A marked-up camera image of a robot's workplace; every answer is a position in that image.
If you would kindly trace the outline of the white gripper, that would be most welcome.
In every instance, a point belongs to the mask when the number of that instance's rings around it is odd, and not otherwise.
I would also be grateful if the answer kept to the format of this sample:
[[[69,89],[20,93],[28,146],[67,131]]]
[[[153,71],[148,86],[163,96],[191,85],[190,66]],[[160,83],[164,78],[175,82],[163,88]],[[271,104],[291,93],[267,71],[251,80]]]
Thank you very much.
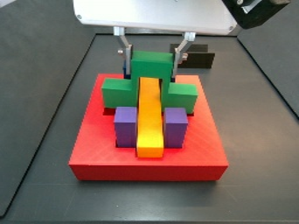
[[[222,0],[72,0],[75,16],[84,25],[115,26],[113,35],[124,60],[132,58],[125,28],[186,32],[173,48],[172,78],[187,59],[198,34],[228,35],[238,23]]]

